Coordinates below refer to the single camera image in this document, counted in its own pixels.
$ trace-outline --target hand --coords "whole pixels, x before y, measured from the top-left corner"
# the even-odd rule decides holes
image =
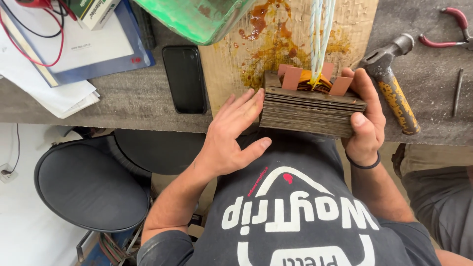
[[[355,72],[345,68],[342,76],[354,78],[350,88],[368,103],[364,115],[360,112],[351,115],[353,135],[349,139],[342,138],[342,144],[353,162],[360,166],[370,166],[377,161],[377,150],[384,142],[386,118],[378,93],[363,68]]]
[[[235,140],[263,109],[264,89],[252,98],[253,94],[249,89],[237,100],[232,94],[210,124],[204,146],[193,162],[194,168],[207,173],[208,181],[245,168],[271,145],[270,138],[262,138],[241,150]]]

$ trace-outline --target smartphone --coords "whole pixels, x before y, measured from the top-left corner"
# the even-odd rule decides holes
[[[162,50],[176,112],[205,114],[205,82],[196,46],[167,46]]]

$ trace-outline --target pliers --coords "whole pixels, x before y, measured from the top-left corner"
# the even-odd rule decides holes
[[[432,48],[445,48],[460,45],[466,49],[473,51],[473,37],[471,37],[468,32],[468,20],[466,20],[465,14],[455,8],[446,8],[442,9],[440,12],[453,16],[456,19],[458,26],[462,29],[464,40],[461,42],[445,42],[445,43],[435,43],[429,41],[423,34],[419,35],[419,41],[428,47]]]

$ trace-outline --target product box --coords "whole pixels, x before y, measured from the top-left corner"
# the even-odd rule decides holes
[[[101,29],[112,15],[120,0],[70,0],[66,1],[77,19],[90,30]]]

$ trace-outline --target paper document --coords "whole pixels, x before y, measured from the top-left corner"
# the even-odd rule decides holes
[[[20,6],[16,0],[4,0],[11,12],[21,23],[41,35],[54,35],[59,31],[57,22],[42,9]],[[58,2],[53,7],[59,11]],[[59,22],[61,16],[54,14]],[[64,18],[64,47],[61,59],[49,70],[58,73],[78,67],[119,58],[133,54],[133,48],[115,13],[101,30],[91,31],[85,25],[82,28],[67,16]],[[54,38],[39,37],[19,26],[25,39],[30,43],[43,63],[50,64],[56,60],[61,46],[61,36]]]
[[[3,29],[0,29],[0,74],[59,118],[98,101],[94,94],[96,88],[86,80],[49,87],[34,65],[13,46]]]

